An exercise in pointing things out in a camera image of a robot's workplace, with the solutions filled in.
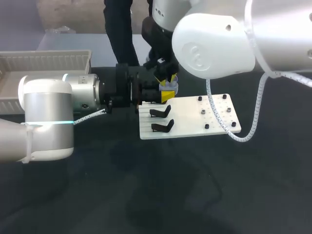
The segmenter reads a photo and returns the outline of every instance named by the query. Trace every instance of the black metal bracket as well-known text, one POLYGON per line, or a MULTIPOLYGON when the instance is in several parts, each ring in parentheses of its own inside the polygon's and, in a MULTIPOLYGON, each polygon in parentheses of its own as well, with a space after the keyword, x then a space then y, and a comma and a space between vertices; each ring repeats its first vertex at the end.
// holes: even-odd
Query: black metal bracket
POLYGON ((168 114, 170 113, 170 111, 171 111, 171 105, 168 105, 165 111, 158 111, 158 110, 151 109, 150 114, 151 114, 151 117, 166 118, 168 114))
POLYGON ((174 124, 175 124, 175 121, 173 119, 171 119, 167 126, 152 123, 151 127, 152 127, 153 132, 168 133, 168 132, 170 132, 170 130, 172 129, 174 124))

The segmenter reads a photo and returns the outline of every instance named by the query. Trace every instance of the wall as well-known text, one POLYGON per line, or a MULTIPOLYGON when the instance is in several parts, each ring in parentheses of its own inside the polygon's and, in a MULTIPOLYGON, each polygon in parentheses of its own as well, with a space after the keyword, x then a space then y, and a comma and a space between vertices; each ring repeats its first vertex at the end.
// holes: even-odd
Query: wall
POLYGON ((0 0, 0 51, 36 50, 43 36, 36 0, 0 0))

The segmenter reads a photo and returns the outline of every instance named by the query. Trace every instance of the white coiled cable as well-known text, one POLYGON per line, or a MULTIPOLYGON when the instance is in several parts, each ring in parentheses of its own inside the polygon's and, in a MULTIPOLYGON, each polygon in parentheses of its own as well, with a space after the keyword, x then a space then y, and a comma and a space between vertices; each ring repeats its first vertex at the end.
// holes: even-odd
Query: white coiled cable
POLYGON ((77 119, 76 121, 74 121, 74 125, 79 124, 81 122, 84 122, 84 121, 86 121, 86 120, 88 120, 90 118, 93 118, 93 117, 96 117, 96 116, 101 116, 101 115, 104 115, 104 114, 106 114, 106 110, 105 109, 97 111, 97 112, 94 112, 94 113, 89 114, 89 115, 87 115, 85 117, 77 119))
POLYGON ((254 133, 257 129, 258 125, 258 120, 259 120, 259 114, 260 114, 260 106, 261 106, 261 101, 262 101, 262 96, 263 96, 263 91, 265 87, 265 83, 269 77, 272 78, 278 78, 278 77, 287 77, 289 79, 295 80, 299 83, 302 83, 310 88, 312 88, 312 80, 309 78, 306 78, 304 76, 301 76, 296 73, 292 72, 279 72, 279 71, 272 71, 269 67, 269 65, 266 63, 264 57, 261 54, 261 51, 259 47, 257 46, 256 39, 254 36, 254 29, 253 29, 253 24, 252 24, 252 3, 253 0, 247 0, 246 7, 245 7, 245 27, 246 27, 246 35, 248 37, 250 46, 253 49, 254 55, 257 58, 258 63, 262 67, 262 69, 265 71, 265 74, 260 79, 259 83, 259 88, 258 88, 258 94, 257 94, 257 100, 255 104, 255 109, 254 109, 254 116, 253 116, 253 124, 252 127, 245 137, 237 137, 234 135, 229 128, 224 124, 223 120, 221 119, 216 107, 215 103, 212 97, 211 93, 211 88, 210 88, 210 80, 206 80, 206 88, 207 88, 207 95, 208 95, 208 100, 211 105, 211 109, 214 113, 214 116, 216 117, 217 121, 223 128, 223 130, 234 140, 238 142, 247 142, 249 141, 253 136, 254 133))

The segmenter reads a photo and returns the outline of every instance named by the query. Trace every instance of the white plastic board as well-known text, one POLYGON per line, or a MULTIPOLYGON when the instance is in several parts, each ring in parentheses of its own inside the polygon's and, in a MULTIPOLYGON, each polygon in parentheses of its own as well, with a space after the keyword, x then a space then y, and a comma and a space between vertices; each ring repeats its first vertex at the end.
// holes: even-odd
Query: white plastic board
MULTIPOLYGON (((239 133, 241 126, 231 97, 228 94, 226 99, 222 97, 223 94, 213 95, 216 108, 230 130, 239 133), (232 122, 236 122, 236 127, 232 127, 232 122)), ((216 120, 207 96, 202 96, 202 101, 198 101, 198 96, 176 97, 168 100, 164 105, 144 102, 139 106, 139 121, 142 140, 226 134, 216 120), (171 105, 171 111, 167 118, 151 117, 150 109, 165 111, 168 105, 171 105), (152 123, 167 125, 171 119, 174 119, 175 124, 169 133, 153 132, 152 123), (205 129, 206 124, 209 124, 209 129, 205 129)))

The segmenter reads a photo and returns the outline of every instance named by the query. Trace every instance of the yellow block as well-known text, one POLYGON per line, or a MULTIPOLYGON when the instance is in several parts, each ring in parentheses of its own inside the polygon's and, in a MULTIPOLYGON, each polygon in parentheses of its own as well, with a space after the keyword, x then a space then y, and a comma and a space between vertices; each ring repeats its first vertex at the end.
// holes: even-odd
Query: yellow block
POLYGON ((165 101, 168 101, 169 99, 172 99, 174 97, 174 91, 161 91, 161 103, 164 103, 165 101))

